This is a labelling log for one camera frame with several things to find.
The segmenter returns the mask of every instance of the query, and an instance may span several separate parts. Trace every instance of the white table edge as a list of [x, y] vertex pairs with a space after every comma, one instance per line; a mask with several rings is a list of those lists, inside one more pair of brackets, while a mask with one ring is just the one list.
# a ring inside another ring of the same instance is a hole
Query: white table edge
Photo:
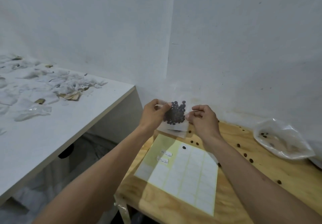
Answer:
[[59, 154], [61, 154], [66, 148], [68, 148], [74, 141], [76, 141], [81, 135], [83, 135], [89, 128], [91, 128], [96, 122], [103, 118], [108, 112], [110, 112], [114, 107], [116, 107], [123, 99], [130, 95], [135, 90], [135, 85], [123, 94], [119, 99], [117, 99], [111, 106], [106, 108], [102, 113], [95, 117], [90, 123], [83, 127], [79, 132], [77, 132], [73, 137], [66, 141], [61, 147], [54, 151], [50, 156], [48, 156], [43, 162], [37, 165], [24, 177], [22, 177], [18, 182], [11, 186], [6, 192], [0, 196], [0, 206], [6, 202], [14, 193], [16, 193], [24, 184], [34, 178], [38, 173], [40, 173], [47, 165], [49, 165]]

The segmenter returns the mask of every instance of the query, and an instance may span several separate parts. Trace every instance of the wood grain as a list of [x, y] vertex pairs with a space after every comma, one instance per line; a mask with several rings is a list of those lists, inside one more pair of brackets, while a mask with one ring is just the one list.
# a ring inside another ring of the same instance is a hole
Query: wood grain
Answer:
[[[241, 154], [247, 153], [247, 158], [254, 160], [253, 165], [257, 169], [274, 182], [280, 180], [284, 189], [322, 214], [322, 172], [308, 160], [286, 161], [277, 158], [255, 141], [251, 131], [221, 122], [219, 127], [224, 139]], [[118, 196], [128, 205], [160, 223], [252, 223], [220, 168], [213, 217], [133, 175], [159, 133], [204, 149], [192, 125], [189, 126], [189, 130], [191, 133], [188, 133], [185, 139], [156, 131], [133, 161], [117, 190]]]

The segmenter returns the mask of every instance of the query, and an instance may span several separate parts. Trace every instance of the pile of seeds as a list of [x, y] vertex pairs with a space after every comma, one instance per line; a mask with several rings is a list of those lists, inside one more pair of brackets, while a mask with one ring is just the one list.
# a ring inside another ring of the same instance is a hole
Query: pile of seeds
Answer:
[[184, 122], [184, 112], [185, 112], [185, 101], [182, 101], [182, 104], [179, 105], [177, 101], [172, 102], [171, 109], [165, 113], [163, 121], [167, 121], [167, 124], [175, 125], [176, 123], [180, 124]]

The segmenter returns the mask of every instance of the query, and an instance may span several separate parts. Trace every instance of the person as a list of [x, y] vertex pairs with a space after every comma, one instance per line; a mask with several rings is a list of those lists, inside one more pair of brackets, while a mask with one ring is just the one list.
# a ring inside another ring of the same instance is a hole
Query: person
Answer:
[[[114, 149], [78, 176], [34, 220], [39, 223], [96, 223], [114, 203], [114, 193], [143, 144], [153, 136], [171, 103], [144, 106], [138, 127]], [[271, 181], [220, 135], [216, 114], [207, 105], [186, 117], [207, 150], [215, 155], [254, 223], [322, 223], [321, 216]]]

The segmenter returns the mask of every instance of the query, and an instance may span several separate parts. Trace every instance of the white sticker label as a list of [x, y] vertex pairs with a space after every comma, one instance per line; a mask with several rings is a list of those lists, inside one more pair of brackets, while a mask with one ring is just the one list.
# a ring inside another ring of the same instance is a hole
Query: white sticker label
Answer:
[[172, 153], [169, 151], [161, 150], [161, 153], [165, 154], [168, 157], [172, 157]]
[[165, 163], [165, 164], [168, 164], [169, 163], [169, 160], [168, 159], [160, 158], [159, 156], [156, 158], [156, 160], [158, 162], [162, 162], [162, 163]]

